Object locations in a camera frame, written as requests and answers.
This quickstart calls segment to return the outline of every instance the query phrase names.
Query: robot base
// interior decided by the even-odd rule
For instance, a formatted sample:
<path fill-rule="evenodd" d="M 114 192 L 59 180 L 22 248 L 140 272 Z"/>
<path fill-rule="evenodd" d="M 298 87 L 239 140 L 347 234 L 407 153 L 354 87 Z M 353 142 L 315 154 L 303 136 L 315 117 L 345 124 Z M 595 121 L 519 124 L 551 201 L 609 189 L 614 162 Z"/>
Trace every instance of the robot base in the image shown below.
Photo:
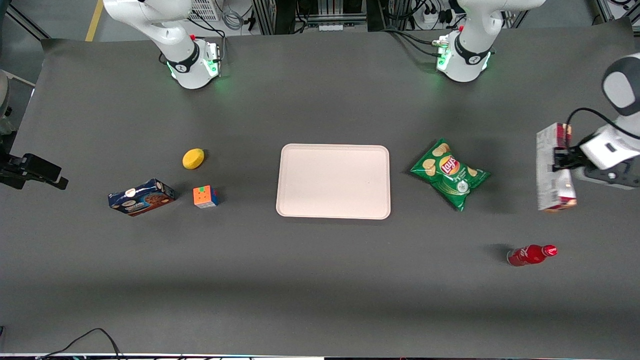
<path fill-rule="evenodd" d="M 196 39 L 194 42 L 200 47 L 200 59 L 191 66 L 189 72 L 178 72 L 167 64 L 171 70 L 171 76 L 187 89 L 202 88 L 220 74 L 218 45 L 201 39 Z"/>
<path fill-rule="evenodd" d="M 468 83 L 475 80 L 486 69 L 491 53 L 487 53 L 484 59 L 480 59 L 480 56 L 477 56 L 479 59 L 475 65 L 467 64 L 462 55 L 458 54 L 455 47 L 451 45 L 456 41 L 458 35 L 460 35 L 459 31 L 453 31 L 440 37 L 440 42 L 447 42 L 449 45 L 446 48 L 441 47 L 438 49 L 440 57 L 436 63 L 436 69 L 442 71 L 454 81 Z"/>

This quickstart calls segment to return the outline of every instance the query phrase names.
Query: soda bottle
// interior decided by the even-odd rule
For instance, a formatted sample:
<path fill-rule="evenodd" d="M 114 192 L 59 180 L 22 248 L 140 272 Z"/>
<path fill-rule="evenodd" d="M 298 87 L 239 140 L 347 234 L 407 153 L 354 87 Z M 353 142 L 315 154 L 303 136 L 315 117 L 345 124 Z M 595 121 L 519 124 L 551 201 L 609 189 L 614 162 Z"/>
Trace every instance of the soda bottle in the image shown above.
<path fill-rule="evenodd" d="M 550 256 L 555 256 L 558 249 L 553 245 L 529 245 L 507 253 L 507 260 L 513 266 L 539 264 Z"/>

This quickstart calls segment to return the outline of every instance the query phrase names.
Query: blue box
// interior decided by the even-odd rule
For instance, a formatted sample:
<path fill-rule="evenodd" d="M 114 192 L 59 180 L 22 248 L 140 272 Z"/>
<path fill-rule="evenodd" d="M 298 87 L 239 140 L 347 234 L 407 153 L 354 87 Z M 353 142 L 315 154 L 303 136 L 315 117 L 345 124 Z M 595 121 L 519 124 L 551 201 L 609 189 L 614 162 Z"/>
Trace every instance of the blue box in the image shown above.
<path fill-rule="evenodd" d="M 158 179 L 124 192 L 109 194 L 109 207 L 135 217 L 175 200 L 175 192 Z"/>

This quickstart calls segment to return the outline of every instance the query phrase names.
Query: potato chip bag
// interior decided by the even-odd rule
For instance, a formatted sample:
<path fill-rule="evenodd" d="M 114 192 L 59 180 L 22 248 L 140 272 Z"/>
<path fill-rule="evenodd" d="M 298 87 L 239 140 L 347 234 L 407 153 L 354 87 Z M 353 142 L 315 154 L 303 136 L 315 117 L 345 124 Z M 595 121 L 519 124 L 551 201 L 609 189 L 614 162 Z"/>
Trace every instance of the potato chip bag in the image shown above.
<path fill-rule="evenodd" d="M 440 139 L 411 169 L 415 175 L 428 181 L 455 206 L 465 208 L 465 199 L 491 175 L 473 169 L 456 160 L 447 140 Z"/>

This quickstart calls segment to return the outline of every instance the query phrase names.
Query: green led light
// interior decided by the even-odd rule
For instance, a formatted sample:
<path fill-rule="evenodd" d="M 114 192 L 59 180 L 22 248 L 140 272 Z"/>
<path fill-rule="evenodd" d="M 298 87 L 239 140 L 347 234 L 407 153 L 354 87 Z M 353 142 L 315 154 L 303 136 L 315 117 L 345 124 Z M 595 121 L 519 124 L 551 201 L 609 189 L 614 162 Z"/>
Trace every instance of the green led light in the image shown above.
<path fill-rule="evenodd" d="M 202 59 L 202 63 L 205 64 L 205 68 L 207 69 L 207 72 L 209 73 L 209 75 L 211 75 L 212 78 L 218 76 L 218 71 L 213 61 Z"/>
<path fill-rule="evenodd" d="M 491 57 L 491 53 L 486 55 L 486 59 L 484 60 L 484 65 L 482 65 L 482 70 L 486 69 L 486 64 L 489 62 L 489 58 Z"/>
<path fill-rule="evenodd" d="M 436 66 L 438 70 L 440 71 L 446 70 L 450 59 L 451 59 L 451 50 L 447 49 L 444 52 L 444 54 L 441 55 L 441 59 L 438 61 L 438 65 Z"/>
<path fill-rule="evenodd" d="M 169 65 L 169 63 L 167 63 L 166 66 L 169 68 L 169 71 L 171 71 L 171 76 L 173 76 L 173 78 L 175 78 L 175 74 L 173 73 L 173 69 L 171 68 L 171 65 Z"/>

